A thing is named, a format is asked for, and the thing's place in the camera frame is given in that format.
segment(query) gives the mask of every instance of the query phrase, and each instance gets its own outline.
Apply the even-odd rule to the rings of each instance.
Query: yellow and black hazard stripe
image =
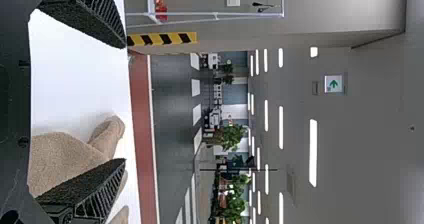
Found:
[[[127,36],[128,46],[163,46],[197,43],[196,32],[168,32],[131,34]]]

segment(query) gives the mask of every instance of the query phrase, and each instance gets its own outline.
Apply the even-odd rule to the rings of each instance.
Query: red object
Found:
[[[156,2],[156,7],[155,7],[156,12],[167,12],[168,11],[168,7],[166,7],[164,0],[155,0],[155,2]],[[159,19],[160,21],[167,21],[168,20],[167,15],[156,15],[156,18]]]

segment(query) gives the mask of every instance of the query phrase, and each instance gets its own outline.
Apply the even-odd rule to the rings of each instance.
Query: exit sign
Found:
[[[325,93],[343,93],[343,75],[325,76]]]

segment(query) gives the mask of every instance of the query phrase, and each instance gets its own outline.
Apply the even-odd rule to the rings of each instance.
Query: red stripe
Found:
[[[147,56],[128,52],[141,222],[157,224]]]

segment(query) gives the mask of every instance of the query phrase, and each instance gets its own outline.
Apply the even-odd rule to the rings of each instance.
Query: beige shoe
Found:
[[[109,222],[109,224],[128,224],[130,208],[124,206]]]
[[[88,144],[112,159],[124,132],[124,122],[117,116],[109,117],[94,129]]]
[[[107,161],[103,153],[66,133],[32,137],[27,180],[29,191],[37,197]]]

